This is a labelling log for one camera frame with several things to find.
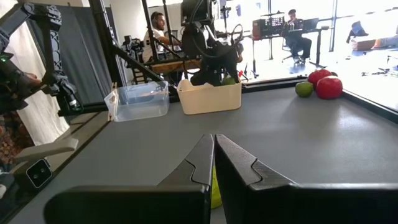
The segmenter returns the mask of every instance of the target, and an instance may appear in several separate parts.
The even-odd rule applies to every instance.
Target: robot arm
[[[182,35],[182,49],[190,57],[200,56],[201,68],[191,78],[192,85],[210,83],[221,85],[221,73],[229,74],[239,82],[236,66],[238,54],[243,50],[237,41],[232,45],[222,44],[214,37],[213,23],[214,0],[184,0],[182,2],[182,25],[185,26]]]
[[[4,52],[12,33],[28,19],[37,22],[44,38],[46,73],[39,86],[32,86],[32,80],[10,60],[12,54]],[[61,14],[55,6],[32,3],[16,4],[0,18],[0,113],[22,109],[27,106],[24,99],[39,90],[56,96],[61,110],[82,110],[75,87],[62,70],[58,38],[61,23]]]

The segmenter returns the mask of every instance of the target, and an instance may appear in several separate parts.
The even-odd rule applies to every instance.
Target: patterned cloth
[[[14,164],[14,157],[24,148],[33,146],[26,127],[14,112],[0,115],[0,164],[3,163],[4,171],[10,171]]]

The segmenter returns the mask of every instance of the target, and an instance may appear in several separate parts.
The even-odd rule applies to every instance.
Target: white basket
[[[235,110],[241,107],[242,83],[214,87],[210,84],[193,86],[190,81],[178,84],[178,96],[185,114]]]

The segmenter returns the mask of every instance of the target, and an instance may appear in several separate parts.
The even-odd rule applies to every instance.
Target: desk
[[[45,203],[70,187],[157,185],[208,133],[298,183],[398,182],[398,125],[344,98],[285,88],[245,93],[233,111],[186,116],[172,103],[163,117],[109,123],[10,224],[44,224]]]
[[[300,32],[300,33],[302,33],[302,34],[308,34],[308,33],[311,33],[311,32],[318,32],[318,38],[317,38],[317,59],[316,59],[316,61],[315,61],[315,65],[319,65],[319,62],[320,62],[321,37],[322,37],[321,34],[322,34],[322,31],[323,31],[323,29],[318,29],[318,28],[317,28],[317,29],[312,29],[312,30],[303,30],[303,29],[299,29],[299,30],[292,30],[292,31],[289,31],[289,33],[292,33],[292,32]],[[266,39],[271,40],[271,39],[277,38],[277,37],[282,37],[282,36],[281,36],[281,35],[267,35],[267,36],[261,37],[259,40],[266,40]],[[256,72],[256,59],[254,58],[254,42],[255,42],[255,41],[258,41],[258,40],[254,40],[253,37],[252,37],[252,45],[253,45],[253,71],[254,71],[254,72]],[[269,59],[274,59],[273,56],[272,56],[272,44],[270,44],[269,53],[270,53]]]
[[[201,61],[192,59],[192,60],[187,60],[185,62],[185,68],[187,70],[189,69],[196,69],[200,68]],[[184,67],[182,65],[182,62],[168,62],[168,63],[160,63],[156,65],[152,65],[152,71],[156,73],[166,73],[166,72],[171,72],[171,71],[184,71]]]

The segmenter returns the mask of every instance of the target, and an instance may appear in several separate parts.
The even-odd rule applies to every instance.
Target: apple
[[[317,70],[317,71],[311,73],[311,74],[308,76],[308,81],[309,81],[310,83],[312,83],[313,88],[316,90],[316,89],[317,89],[318,81],[321,80],[322,78],[328,77],[328,76],[330,76],[330,75],[331,75],[331,72],[329,72],[329,71],[326,70],[326,69]]]
[[[322,78],[317,83],[316,93],[319,98],[333,100],[340,97],[343,92],[343,83],[336,76]]]

